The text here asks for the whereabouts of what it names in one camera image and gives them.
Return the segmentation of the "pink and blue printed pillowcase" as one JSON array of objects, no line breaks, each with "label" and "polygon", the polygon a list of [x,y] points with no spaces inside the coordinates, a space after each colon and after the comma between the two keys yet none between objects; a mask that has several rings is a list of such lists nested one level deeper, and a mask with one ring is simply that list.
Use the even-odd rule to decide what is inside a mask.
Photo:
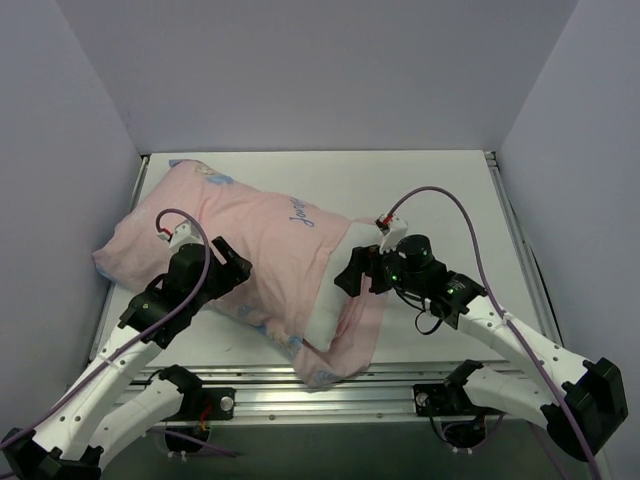
[{"label": "pink and blue printed pillowcase", "polygon": [[[157,215],[166,210],[159,220]],[[206,164],[172,160],[160,182],[120,221],[93,254],[100,274],[142,290],[168,266],[170,253],[155,225],[173,230],[192,216],[208,238],[223,237],[253,269],[250,279],[211,302],[212,309],[270,338],[301,380],[324,387],[366,370],[373,358],[387,297],[351,298],[335,277],[354,248],[376,245],[370,220],[350,220],[297,197],[262,192]]]}]

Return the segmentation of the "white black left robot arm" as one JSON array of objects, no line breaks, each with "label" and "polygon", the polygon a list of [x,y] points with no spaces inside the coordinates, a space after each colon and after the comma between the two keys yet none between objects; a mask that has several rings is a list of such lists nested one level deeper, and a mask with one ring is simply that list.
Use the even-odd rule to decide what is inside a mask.
[{"label": "white black left robot arm", "polygon": [[210,405],[202,380],[179,365],[161,369],[144,390],[114,404],[135,377],[210,301],[250,278],[252,264],[221,237],[178,248],[165,273],[134,296],[102,351],[51,411],[14,428],[1,450],[18,479],[98,479],[120,451],[172,416],[190,419]]}]

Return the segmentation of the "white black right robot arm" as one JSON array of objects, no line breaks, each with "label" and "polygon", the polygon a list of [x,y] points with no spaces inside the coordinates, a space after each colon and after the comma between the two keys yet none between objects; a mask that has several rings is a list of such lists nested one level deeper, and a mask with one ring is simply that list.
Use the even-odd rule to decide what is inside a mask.
[{"label": "white black right robot arm", "polygon": [[434,258],[426,236],[410,235],[387,252],[354,248],[334,283],[357,297],[363,277],[370,278],[372,294],[393,290],[428,303],[440,323],[480,341],[526,376],[509,378],[467,360],[444,382],[444,400],[453,411],[477,407],[517,416],[545,429],[558,447],[583,462],[627,418],[622,374],[614,363],[592,362],[510,313],[499,313],[483,286]]}]

